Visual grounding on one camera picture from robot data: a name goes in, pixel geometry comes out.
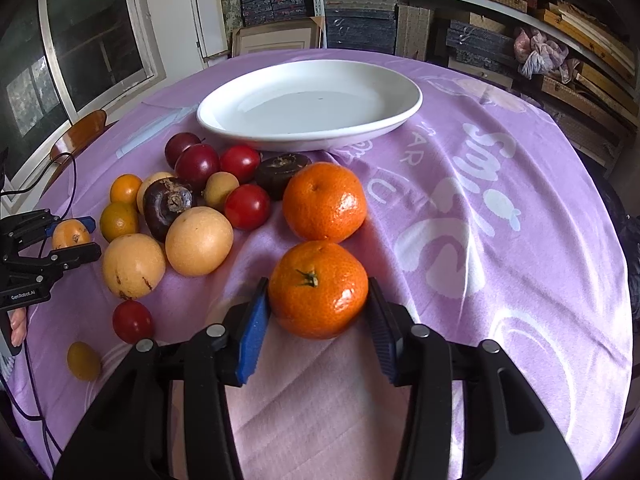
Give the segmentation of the person's left hand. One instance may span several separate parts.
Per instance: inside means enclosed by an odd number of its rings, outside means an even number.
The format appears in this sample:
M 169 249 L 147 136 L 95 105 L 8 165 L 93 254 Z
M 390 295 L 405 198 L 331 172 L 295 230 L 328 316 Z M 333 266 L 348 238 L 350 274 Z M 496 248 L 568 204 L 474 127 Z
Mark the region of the person's left hand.
M 27 314 L 25 308 L 15 309 L 10 313 L 11 324 L 11 344 L 13 347 L 20 346 L 27 332 Z

